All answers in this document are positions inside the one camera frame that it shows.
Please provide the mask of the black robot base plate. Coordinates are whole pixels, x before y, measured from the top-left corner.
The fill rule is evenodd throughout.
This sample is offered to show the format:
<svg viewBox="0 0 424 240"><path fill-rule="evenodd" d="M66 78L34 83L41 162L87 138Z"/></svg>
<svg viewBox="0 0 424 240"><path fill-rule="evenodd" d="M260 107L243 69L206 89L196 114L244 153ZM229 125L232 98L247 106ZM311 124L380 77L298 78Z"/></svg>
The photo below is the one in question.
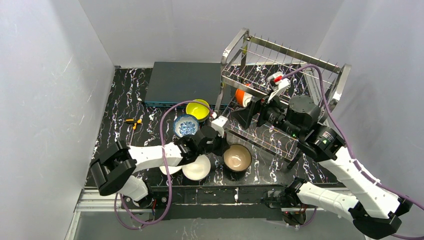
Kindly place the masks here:
<svg viewBox="0 0 424 240"><path fill-rule="evenodd" d="M167 203L171 203L165 220L179 219L266 219L280 221L286 214L304 213L302 204L289 203L283 198L281 184L259 185L198 185L154 186L153 196L144 203L123 198L126 207L134 213L155 213L160 217Z"/></svg>

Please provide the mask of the orange white bowl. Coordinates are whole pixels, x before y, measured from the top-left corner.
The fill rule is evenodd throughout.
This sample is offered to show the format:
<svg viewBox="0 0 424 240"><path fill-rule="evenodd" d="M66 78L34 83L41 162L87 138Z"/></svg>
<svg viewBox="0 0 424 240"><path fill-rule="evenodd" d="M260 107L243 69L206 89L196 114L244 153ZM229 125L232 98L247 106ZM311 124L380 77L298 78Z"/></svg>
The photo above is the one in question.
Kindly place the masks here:
<svg viewBox="0 0 424 240"><path fill-rule="evenodd" d="M242 106L243 108L247 107L252 99L252 95L250 93L247 93L241 89L237 89L235 91L235 99L236 102Z"/></svg>

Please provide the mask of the white round bowl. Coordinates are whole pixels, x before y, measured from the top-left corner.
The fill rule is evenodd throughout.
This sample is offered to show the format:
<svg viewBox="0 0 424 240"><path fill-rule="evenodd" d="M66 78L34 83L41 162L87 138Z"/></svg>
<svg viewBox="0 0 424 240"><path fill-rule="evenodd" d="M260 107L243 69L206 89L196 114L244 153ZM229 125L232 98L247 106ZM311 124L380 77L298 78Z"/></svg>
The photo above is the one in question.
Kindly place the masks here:
<svg viewBox="0 0 424 240"><path fill-rule="evenodd" d="M207 177L211 170L211 163L206 155L200 155L189 164L182 166L182 172L191 181L201 181Z"/></svg>

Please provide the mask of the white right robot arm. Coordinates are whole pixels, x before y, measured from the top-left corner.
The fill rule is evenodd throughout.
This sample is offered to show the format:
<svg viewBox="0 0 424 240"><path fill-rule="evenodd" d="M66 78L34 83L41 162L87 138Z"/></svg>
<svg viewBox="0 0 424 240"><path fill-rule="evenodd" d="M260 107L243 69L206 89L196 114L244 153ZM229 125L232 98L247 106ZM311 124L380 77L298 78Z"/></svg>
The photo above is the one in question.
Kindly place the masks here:
<svg viewBox="0 0 424 240"><path fill-rule="evenodd" d="M377 180L349 154L346 142L332 128L319 123L321 109L306 95L297 95L287 105L278 100L253 99L231 116L247 129L254 116L257 126L272 126L297 139L297 147L329 170L349 190L350 195L318 187L295 178L276 198L294 206L312 205L345 218L364 235L379 240L395 234L401 215L411 201L377 185Z"/></svg>

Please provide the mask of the blue white patterned bowl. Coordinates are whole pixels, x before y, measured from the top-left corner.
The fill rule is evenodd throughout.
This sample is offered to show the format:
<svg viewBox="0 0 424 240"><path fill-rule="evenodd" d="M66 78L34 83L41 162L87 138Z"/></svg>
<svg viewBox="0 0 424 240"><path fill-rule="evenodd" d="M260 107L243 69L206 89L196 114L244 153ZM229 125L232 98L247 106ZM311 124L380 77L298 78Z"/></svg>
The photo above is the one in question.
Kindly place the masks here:
<svg viewBox="0 0 424 240"><path fill-rule="evenodd" d="M173 132L177 138L194 135L199 129L199 121L191 114L180 115L173 122Z"/></svg>

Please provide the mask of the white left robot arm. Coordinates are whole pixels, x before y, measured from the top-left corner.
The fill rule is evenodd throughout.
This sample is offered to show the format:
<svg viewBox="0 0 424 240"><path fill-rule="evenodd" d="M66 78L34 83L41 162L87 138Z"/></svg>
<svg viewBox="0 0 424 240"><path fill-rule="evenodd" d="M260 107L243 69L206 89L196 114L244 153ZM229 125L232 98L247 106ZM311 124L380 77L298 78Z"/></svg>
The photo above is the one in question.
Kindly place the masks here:
<svg viewBox="0 0 424 240"><path fill-rule="evenodd" d="M154 193L148 183L134 176L135 172L188 165L210 153L222 156L229 147L225 132L205 126L163 146L136 147L116 141L90 162L89 169L101 196L121 194L146 208Z"/></svg>

